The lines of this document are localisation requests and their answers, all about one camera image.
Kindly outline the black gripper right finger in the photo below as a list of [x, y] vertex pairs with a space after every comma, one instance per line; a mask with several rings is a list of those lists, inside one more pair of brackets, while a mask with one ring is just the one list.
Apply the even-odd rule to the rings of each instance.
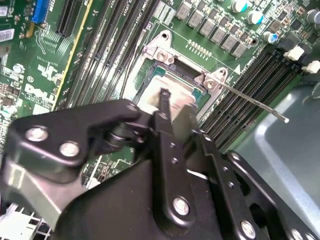
[[237, 152], [221, 153], [199, 127], [194, 106], [186, 107], [191, 170], [208, 178], [218, 229], [224, 240], [317, 240], [296, 215]]

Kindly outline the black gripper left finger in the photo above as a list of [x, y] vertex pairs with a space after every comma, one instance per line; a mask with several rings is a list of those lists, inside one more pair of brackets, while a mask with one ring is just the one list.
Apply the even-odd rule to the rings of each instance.
[[157, 109], [143, 111], [128, 99], [111, 100], [14, 120], [0, 162], [0, 195], [33, 208], [51, 227], [67, 206], [89, 190], [81, 170], [89, 158], [124, 147], [137, 162], [186, 165], [174, 134], [171, 93], [162, 88]]

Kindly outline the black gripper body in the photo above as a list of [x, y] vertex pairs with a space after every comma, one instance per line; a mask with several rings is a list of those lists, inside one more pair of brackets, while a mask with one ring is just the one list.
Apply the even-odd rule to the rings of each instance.
[[239, 228], [207, 180], [183, 163], [144, 160], [74, 199], [56, 240], [237, 240]]

